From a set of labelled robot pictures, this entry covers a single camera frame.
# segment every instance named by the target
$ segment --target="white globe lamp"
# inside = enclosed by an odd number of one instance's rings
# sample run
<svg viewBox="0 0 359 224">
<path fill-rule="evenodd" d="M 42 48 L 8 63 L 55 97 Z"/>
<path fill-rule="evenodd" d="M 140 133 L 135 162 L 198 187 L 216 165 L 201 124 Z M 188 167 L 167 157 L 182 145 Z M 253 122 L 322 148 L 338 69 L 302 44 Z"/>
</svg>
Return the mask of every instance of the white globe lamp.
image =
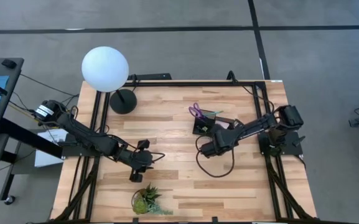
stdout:
<svg viewBox="0 0 359 224">
<path fill-rule="evenodd" d="M 110 107 L 118 114 L 126 114 L 136 107 L 136 96 L 131 90 L 118 90 L 128 79 L 128 62 L 124 55 L 112 47 L 96 47 L 82 61 L 82 75 L 92 88 L 115 93 Z"/>
</svg>

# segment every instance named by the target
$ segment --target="black desk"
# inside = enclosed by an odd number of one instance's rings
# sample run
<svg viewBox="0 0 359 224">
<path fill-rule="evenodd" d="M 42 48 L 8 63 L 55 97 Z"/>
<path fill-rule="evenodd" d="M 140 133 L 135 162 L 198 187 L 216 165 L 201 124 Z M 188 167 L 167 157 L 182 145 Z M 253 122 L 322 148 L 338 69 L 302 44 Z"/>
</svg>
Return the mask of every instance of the black desk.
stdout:
<svg viewBox="0 0 359 224">
<path fill-rule="evenodd" d="M 15 163 L 16 160 L 21 158 L 21 155 L 17 153 L 11 153 L 5 151 L 5 146 L 9 137 L 18 140 L 19 142 L 26 143 L 34 148 L 40 149 L 48 154 L 51 154 L 55 157 L 62 157 L 62 148 L 45 140 L 42 137 L 34 134 L 33 132 L 26 130 L 25 128 L 20 127 L 19 125 L 3 118 L 9 100 L 11 99 L 12 93 L 15 89 L 17 80 L 21 73 L 21 68 L 24 63 L 23 58 L 9 58 L 10 60 L 17 63 L 16 68 L 10 69 L 2 65 L 4 58 L 0 58 L 0 75 L 8 75 L 9 79 L 6 83 L 5 90 L 7 91 L 6 95 L 2 95 L 0 99 L 0 161 L 9 162 L 11 164 Z M 13 176 L 8 175 L 3 190 L 1 192 L 0 200 L 5 200 L 7 198 L 7 193 L 9 192 Z"/>
</svg>

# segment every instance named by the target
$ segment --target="wooden tabletop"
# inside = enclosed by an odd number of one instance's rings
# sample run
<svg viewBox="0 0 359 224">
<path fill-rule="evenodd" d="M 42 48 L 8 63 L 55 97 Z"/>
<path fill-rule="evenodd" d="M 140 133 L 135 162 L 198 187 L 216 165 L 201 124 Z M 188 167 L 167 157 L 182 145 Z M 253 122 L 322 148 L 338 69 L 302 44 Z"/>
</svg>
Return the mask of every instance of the wooden tabletop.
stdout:
<svg viewBox="0 0 359 224">
<path fill-rule="evenodd" d="M 275 107 L 287 104 L 283 83 L 267 81 L 266 86 Z M 77 120 L 87 126 L 95 94 L 96 91 L 83 82 Z M 240 86 L 162 86 L 137 87 L 135 94 L 138 105 L 130 114 L 118 115 L 109 108 L 106 122 L 109 133 L 131 144 L 148 139 L 150 151 L 163 152 L 166 156 L 153 165 L 154 170 L 144 174 L 142 183 L 128 180 L 128 166 L 102 158 L 92 222 L 131 222 L 133 217 L 139 217 L 140 222 L 210 222 L 213 216 L 233 222 L 274 220 L 268 175 L 256 136 L 240 141 L 235 147 L 235 168 L 226 177 L 209 177 L 195 162 L 197 136 L 192 134 L 194 118 L 188 107 L 197 101 L 202 109 L 223 110 L 220 116 L 247 123 L 256 119 L 253 97 L 249 93 Z M 102 95 L 97 127 L 103 100 Z M 204 168 L 216 175 L 227 172 L 231 166 L 230 153 L 199 159 Z M 290 192 L 307 213 L 316 216 L 304 166 L 294 156 L 282 156 L 282 160 Z M 51 218 L 67 206 L 76 163 L 77 157 L 72 157 L 63 164 Z M 133 193 L 149 183 L 160 189 L 162 196 L 158 201 L 163 209 L 172 210 L 173 215 L 136 215 L 132 211 Z M 277 191 L 282 217 L 285 217 L 282 195 Z M 80 217 L 85 216 L 85 204 L 82 203 Z"/>
</svg>

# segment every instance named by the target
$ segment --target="caster wheel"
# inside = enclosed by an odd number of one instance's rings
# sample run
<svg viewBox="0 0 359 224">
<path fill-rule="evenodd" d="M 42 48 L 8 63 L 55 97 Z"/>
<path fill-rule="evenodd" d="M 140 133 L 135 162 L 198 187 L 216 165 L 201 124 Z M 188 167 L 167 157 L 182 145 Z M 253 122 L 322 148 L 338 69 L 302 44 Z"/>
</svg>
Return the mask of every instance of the caster wheel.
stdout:
<svg viewBox="0 0 359 224">
<path fill-rule="evenodd" d="M 10 205 L 15 201 L 15 199 L 16 199 L 15 196 L 10 195 L 5 199 L 4 204 Z"/>
</svg>

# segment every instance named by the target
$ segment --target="wooden table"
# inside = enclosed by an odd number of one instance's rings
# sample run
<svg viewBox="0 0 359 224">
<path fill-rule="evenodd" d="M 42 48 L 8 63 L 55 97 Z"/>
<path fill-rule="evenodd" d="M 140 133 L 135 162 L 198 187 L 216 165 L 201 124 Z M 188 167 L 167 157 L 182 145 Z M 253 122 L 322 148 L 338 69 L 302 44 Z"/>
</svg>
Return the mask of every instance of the wooden table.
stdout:
<svg viewBox="0 0 359 224">
<path fill-rule="evenodd" d="M 267 81 L 266 86 L 275 107 L 287 104 L 283 83 Z M 189 115 L 188 107 L 197 101 L 205 110 L 223 110 L 220 116 L 246 123 L 256 119 L 253 97 L 249 93 L 239 86 L 137 87 L 135 93 L 138 105 L 130 114 L 118 115 L 109 108 L 106 122 L 109 133 L 131 144 L 148 139 L 150 151 L 163 152 L 166 156 L 153 165 L 154 170 L 144 174 L 142 183 L 128 180 L 128 166 L 102 158 L 92 222 L 131 222 L 133 217 L 139 217 L 140 222 L 210 222 L 213 216 L 233 222 L 275 220 L 265 161 L 256 136 L 240 141 L 235 148 L 235 168 L 226 177 L 209 177 L 195 162 L 197 136 L 192 134 L 194 118 Z M 96 91 L 83 82 L 77 120 L 87 126 L 95 94 Z M 210 159 L 200 156 L 200 160 L 213 174 L 222 174 L 231 166 L 230 153 Z M 316 216 L 304 166 L 294 156 L 283 156 L 282 160 L 290 192 L 307 213 Z M 76 163 L 76 157 L 64 162 L 51 218 L 67 206 Z M 133 193 L 150 182 L 160 189 L 162 208 L 173 210 L 173 215 L 136 215 L 132 211 Z M 282 217 L 285 217 L 282 195 L 277 191 Z M 85 216 L 87 196 L 85 193 L 80 217 Z"/>
</svg>

